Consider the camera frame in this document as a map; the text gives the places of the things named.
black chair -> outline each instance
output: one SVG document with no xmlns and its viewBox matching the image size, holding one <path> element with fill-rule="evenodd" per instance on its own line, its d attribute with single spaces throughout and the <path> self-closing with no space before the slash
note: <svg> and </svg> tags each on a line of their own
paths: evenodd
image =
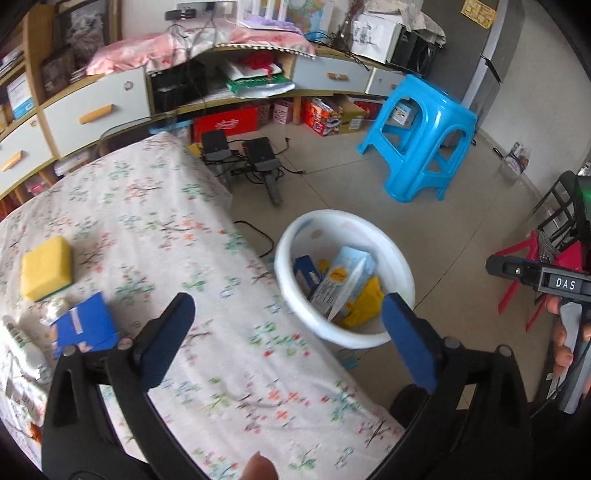
<svg viewBox="0 0 591 480">
<path fill-rule="evenodd" d="M 568 195 L 568 199 L 564 199 L 562 195 L 556 190 L 558 184 L 562 185 L 562 188 Z M 551 189 L 542 197 L 542 199 L 538 202 L 538 204 L 534 207 L 531 211 L 531 215 L 533 215 L 540 207 L 544 204 L 544 202 L 548 199 L 550 194 L 554 196 L 558 205 L 560 206 L 552 215 L 550 215 L 546 220 L 544 220 L 541 224 L 538 225 L 538 230 L 543 232 L 544 227 L 548 225 L 550 222 L 555 220 L 559 215 L 564 214 L 566 217 L 566 221 L 558 227 L 558 229 L 549 235 L 550 242 L 554 244 L 556 240 L 558 243 L 555 246 L 558 248 L 558 251 L 564 251 L 568 245 L 572 243 L 572 241 L 565 242 L 568 237 L 568 233 L 574 228 L 575 221 L 573 214 L 569 211 L 569 206 L 573 203 L 574 193 L 577 184 L 577 176 L 570 170 L 565 171 L 564 173 L 560 174 L 558 180 L 554 182 Z"/>
</svg>

black electronic device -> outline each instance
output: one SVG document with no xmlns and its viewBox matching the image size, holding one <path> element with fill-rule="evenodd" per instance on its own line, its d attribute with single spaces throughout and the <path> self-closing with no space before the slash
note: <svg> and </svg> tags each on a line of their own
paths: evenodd
<svg viewBox="0 0 591 480">
<path fill-rule="evenodd" d="M 403 27 L 389 63 L 425 76 L 438 49 L 437 44 Z"/>
<path fill-rule="evenodd" d="M 577 410 L 591 375 L 590 344 L 583 335 L 583 328 L 591 323 L 591 275 L 587 273 L 591 271 L 591 177 L 577 177 L 573 205 L 583 271 L 501 255 L 491 255 L 486 260 L 490 275 L 518 281 L 537 292 L 563 299 L 560 317 L 567 332 L 565 345 L 573 352 L 573 363 L 550 395 L 555 395 L 559 409 L 569 414 Z"/>
<path fill-rule="evenodd" d="M 283 200 L 277 187 L 277 177 L 281 160 L 275 156 L 269 139 L 261 137 L 246 140 L 242 143 L 242 148 L 254 171 L 261 174 L 271 202 L 273 205 L 280 205 Z"/>
<path fill-rule="evenodd" d="M 231 192 L 230 177 L 232 173 L 225 164 L 225 160 L 234 155 L 228 145 L 228 139 L 224 130 L 211 130 L 201 134 L 201 152 L 208 165 L 212 166 L 213 172 L 222 185 Z"/>
<path fill-rule="evenodd" d="M 151 73 L 150 82 L 158 113 L 173 111 L 209 93 L 206 66 L 196 59 Z"/>
<path fill-rule="evenodd" d="M 164 14 L 167 21 L 188 20 L 197 16 L 197 10 L 194 8 L 182 8 L 179 10 L 169 10 Z"/>
<path fill-rule="evenodd" d="M 207 161 L 225 160 L 232 156 L 228 139 L 223 130 L 211 130 L 201 134 L 201 152 Z"/>
</svg>

floral bedsheet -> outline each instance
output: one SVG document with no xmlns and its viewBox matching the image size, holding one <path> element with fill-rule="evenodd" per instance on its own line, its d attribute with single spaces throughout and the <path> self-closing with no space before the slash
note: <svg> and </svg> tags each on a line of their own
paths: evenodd
<svg viewBox="0 0 591 480">
<path fill-rule="evenodd" d="M 171 135 L 102 157 L 0 223 L 1 314 L 19 319 L 53 358 L 38 321 L 44 302 L 20 296 L 20 265 L 24 252 L 54 235 L 74 252 L 75 282 L 60 294 L 77 302 L 102 291 L 122 335 L 136 335 L 188 292 L 193 327 L 149 395 L 195 462 L 213 479 L 238 480 L 260 450 L 282 480 L 366 478 L 403 429 L 289 311 L 230 219 L 230 200 Z M 2 349 L 2 392 L 11 377 L 34 407 L 0 393 L 0 416 L 40 465 L 28 426 L 42 421 L 44 394 L 27 389 Z M 103 396 L 124 448 L 142 458 L 110 387 Z"/>
</svg>

finger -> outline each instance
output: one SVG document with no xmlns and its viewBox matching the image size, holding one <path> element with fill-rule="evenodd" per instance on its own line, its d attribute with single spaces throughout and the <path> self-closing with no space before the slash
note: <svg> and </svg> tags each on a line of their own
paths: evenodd
<svg viewBox="0 0 591 480">
<path fill-rule="evenodd" d="M 279 475 L 273 463 L 257 452 L 244 467 L 240 480 L 279 480 Z"/>
<path fill-rule="evenodd" d="M 552 369 L 552 371 L 554 372 L 555 376 L 562 377 L 564 375 L 564 373 L 566 372 L 566 367 L 563 367 L 562 365 L 559 365 L 559 364 L 554 364 L 554 368 Z"/>
<path fill-rule="evenodd" d="M 550 313 L 554 313 L 555 315 L 560 314 L 560 297 L 554 295 L 548 297 L 546 300 L 546 308 Z"/>
<path fill-rule="evenodd" d="M 563 367 L 570 367 L 573 363 L 573 354 L 565 346 L 554 347 L 554 361 Z"/>
<path fill-rule="evenodd" d="M 588 323 L 587 325 L 583 325 L 583 338 L 584 338 L 585 342 L 588 342 L 591 340 L 591 323 Z"/>
<path fill-rule="evenodd" d="M 562 323 L 556 325 L 553 334 L 554 344 L 556 346 L 563 346 L 566 341 L 566 328 Z"/>
</svg>

red box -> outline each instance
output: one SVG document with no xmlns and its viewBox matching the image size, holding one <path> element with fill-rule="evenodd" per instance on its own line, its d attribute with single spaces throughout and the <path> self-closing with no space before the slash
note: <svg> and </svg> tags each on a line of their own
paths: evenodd
<svg viewBox="0 0 591 480">
<path fill-rule="evenodd" d="M 303 99 L 301 119 L 314 132 L 323 137 L 336 135 L 339 133 L 340 117 L 343 110 L 328 99 L 319 100 L 320 105 L 315 104 L 313 99 Z M 329 109 L 325 109 L 321 104 L 325 104 Z"/>
<path fill-rule="evenodd" d="M 224 130 L 226 136 L 245 134 L 258 129 L 258 107 L 251 106 L 214 113 L 195 119 L 193 124 L 196 142 L 201 141 L 201 134 L 211 130 Z"/>
<path fill-rule="evenodd" d="M 363 98 L 350 96 L 349 100 L 355 105 L 365 110 L 367 114 L 367 120 L 375 120 L 378 117 L 379 111 L 382 109 L 382 105 L 386 101 L 385 99 L 374 99 L 374 98 Z"/>
</svg>

